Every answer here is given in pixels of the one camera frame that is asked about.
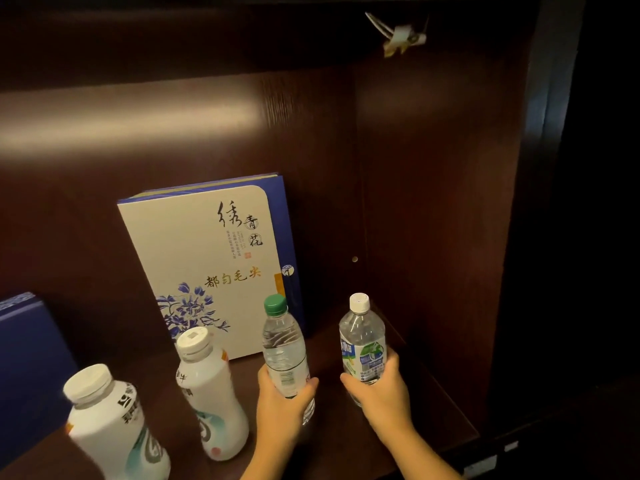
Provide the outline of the person's left hand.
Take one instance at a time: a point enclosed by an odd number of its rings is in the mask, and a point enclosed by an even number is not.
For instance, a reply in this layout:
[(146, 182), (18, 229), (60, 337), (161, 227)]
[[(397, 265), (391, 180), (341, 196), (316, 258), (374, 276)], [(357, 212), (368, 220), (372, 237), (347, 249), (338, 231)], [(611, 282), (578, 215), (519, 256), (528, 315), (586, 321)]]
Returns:
[(297, 444), (305, 411), (315, 398), (318, 378), (311, 378), (292, 399), (276, 389), (273, 395), (260, 395), (257, 403), (257, 442)]

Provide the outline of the person's right hand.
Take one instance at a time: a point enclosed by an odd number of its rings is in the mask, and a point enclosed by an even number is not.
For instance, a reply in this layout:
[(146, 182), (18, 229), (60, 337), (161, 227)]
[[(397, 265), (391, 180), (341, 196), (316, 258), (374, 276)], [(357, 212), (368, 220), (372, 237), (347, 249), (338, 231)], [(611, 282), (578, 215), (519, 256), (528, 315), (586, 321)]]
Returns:
[(399, 355), (393, 348), (388, 348), (380, 379), (371, 385), (365, 384), (364, 395), (351, 396), (360, 404), (376, 434), (378, 428), (392, 423), (405, 422), (413, 426), (409, 391), (399, 370)]

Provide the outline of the green-capped clear water bottle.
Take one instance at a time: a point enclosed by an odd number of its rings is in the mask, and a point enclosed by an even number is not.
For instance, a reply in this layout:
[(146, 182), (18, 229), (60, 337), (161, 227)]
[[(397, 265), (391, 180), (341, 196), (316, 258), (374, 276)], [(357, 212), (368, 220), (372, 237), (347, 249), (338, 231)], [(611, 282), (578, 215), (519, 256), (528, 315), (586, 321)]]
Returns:
[(283, 295), (265, 298), (264, 311), (262, 345), (268, 374), (279, 393), (293, 399), (311, 379), (305, 339)]

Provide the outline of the white-capped clear water bottle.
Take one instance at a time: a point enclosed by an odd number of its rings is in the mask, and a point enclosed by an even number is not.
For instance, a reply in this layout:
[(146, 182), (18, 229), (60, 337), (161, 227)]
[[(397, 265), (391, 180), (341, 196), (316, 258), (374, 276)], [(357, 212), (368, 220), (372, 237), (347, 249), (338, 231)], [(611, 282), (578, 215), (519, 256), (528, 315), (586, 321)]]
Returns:
[(349, 297), (349, 311), (339, 323), (344, 371), (360, 382), (377, 382), (387, 362), (386, 329), (364, 293)]

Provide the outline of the person's right forearm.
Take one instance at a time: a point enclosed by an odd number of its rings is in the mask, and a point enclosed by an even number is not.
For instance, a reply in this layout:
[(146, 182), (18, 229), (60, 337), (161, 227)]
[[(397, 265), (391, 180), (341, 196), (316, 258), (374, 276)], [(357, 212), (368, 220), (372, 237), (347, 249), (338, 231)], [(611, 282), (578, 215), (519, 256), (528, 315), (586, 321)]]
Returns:
[(398, 422), (376, 430), (404, 480), (464, 480), (422, 439), (411, 423)]

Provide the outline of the person's left forearm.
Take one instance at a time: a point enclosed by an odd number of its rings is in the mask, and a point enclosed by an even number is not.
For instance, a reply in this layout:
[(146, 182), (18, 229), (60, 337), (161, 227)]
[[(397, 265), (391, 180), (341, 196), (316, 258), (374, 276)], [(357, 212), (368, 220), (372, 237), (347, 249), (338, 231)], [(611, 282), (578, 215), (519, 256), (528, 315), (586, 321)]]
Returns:
[(295, 443), (257, 442), (239, 480), (282, 480)]

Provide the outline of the white milk drink bottle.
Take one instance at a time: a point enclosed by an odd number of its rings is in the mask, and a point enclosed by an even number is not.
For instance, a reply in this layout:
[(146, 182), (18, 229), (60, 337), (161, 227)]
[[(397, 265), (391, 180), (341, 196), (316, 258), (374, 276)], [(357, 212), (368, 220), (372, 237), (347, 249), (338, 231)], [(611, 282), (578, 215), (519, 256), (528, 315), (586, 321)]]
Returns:
[(170, 457), (151, 434), (132, 383), (98, 363), (71, 376), (63, 393), (72, 404), (66, 434), (103, 480), (168, 480)]
[(176, 348), (175, 379), (198, 420), (204, 452), (214, 461), (230, 460), (244, 448), (250, 427), (234, 391), (227, 352), (202, 326), (181, 334)]

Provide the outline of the white floral gift box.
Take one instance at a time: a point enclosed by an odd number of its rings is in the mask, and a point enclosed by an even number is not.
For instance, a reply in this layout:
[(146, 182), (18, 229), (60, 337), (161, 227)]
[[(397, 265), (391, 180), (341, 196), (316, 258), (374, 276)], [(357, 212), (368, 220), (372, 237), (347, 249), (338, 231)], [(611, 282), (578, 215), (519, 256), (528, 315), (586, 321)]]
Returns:
[(146, 191), (117, 207), (174, 346), (202, 326), (230, 359), (260, 353), (276, 293), (306, 329), (280, 174)]

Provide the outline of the dark wooden shelf cabinet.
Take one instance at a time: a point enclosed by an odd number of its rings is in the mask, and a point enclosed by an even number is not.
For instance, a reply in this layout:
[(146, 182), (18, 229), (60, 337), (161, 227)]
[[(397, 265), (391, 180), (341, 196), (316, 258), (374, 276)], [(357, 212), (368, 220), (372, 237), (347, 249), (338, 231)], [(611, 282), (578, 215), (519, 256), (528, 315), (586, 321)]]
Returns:
[[(120, 198), (280, 173), (320, 379), (292, 480), (396, 467), (338, 378), (359, 290), (456, 467), (640, 480), (639, 152), (588, 102), (588, 0), (0, 0), (0, 297), (139, 387), (179, 480), (204, 457)], [(383, 56), (370, 12), (427, 42)], [(357, 263), (351, 258), (358, 257)]]

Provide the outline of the dark blue gift box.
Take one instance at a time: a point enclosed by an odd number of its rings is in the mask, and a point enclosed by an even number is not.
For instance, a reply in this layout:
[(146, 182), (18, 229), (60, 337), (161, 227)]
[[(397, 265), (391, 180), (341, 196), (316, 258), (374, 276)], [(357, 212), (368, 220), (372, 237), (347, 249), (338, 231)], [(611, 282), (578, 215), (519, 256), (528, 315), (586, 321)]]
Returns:
[(43, 300), (23, 292), (0, 301), (0, 469), (62, 427), (62, 388), (76, 371)]

